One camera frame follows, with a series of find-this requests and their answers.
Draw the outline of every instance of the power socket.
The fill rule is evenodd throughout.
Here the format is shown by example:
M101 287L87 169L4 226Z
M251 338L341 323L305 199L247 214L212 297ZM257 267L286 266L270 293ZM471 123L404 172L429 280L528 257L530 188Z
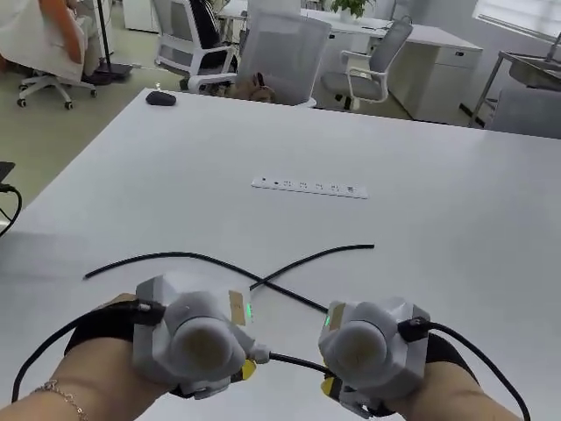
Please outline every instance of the power socket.
M366 187L349 186L337 182L308 182L263 176L253 179L252 186L258 189L296 191L314 195L341 196L354 199L368 198Z

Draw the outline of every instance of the wrist strap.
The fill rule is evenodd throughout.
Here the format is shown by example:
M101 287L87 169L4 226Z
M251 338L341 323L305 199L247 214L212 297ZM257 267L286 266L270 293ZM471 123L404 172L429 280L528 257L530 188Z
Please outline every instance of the wrist strap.
M97 338L122 339L132 343L134 338L134 323L129 318L115 317L115 315L111 313L100 313L92 318L87 318L74 330L64 354L66 355L72 348L83 342ZM473 380L478 382L475 374L459 354L458 350L446 339L434 333L429 333L426 362L427 364L431 362L450 362L456 364L468 372ZM179 386L170 393L183 398L190 398L192 396L184 395ZM375 417L387 417L394 414L394 412L390 411L384 404L381 404L377 410L372 410L371 412Z

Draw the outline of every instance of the gold bracelet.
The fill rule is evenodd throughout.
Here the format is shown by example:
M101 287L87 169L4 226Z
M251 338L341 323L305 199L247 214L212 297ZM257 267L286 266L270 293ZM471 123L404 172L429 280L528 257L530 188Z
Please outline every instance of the gold bracelet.
M70 393L64 393L57 386L58 383L59 383L58 380L49 380L43 386L36 388L33 391L33 393L53 392L56 393L57 395L62 396L67 403L70 403L74 407L74 409L78 413L78 418L80 419L80 421L88 421L88 416L84 413L83 409L78 406L78 404L74 400L74 395Z

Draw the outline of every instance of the chair wheel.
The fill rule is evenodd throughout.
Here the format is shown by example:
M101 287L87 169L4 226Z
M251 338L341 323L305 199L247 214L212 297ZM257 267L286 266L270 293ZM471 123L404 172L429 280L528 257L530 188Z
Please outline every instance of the chair wheel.
M179 81L179 88L181 90L185 90L185 91L189 90L189 78L188 78L188 76Z

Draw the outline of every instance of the gray floor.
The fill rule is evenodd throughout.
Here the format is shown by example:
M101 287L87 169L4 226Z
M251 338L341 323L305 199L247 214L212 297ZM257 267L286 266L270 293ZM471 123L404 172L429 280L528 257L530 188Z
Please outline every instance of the gray floor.
M157 35L124 28L120 5L112 12L116 52L113 61L142 66L130 80L99 88L98 98L86 89L71 89L75 108L66 111L54 89L44 89L28 98L26 109L16 105L20 76L0 75L0 161L16 162L6 182L19 188L27 204L143 89L160 86L178 90L179 76L155 68L153 56ZM404 118L407 114L395 101L361 104L354 112ZM458 124L466 116L458 113ZM11 197L0 196L0 207L13 211Z

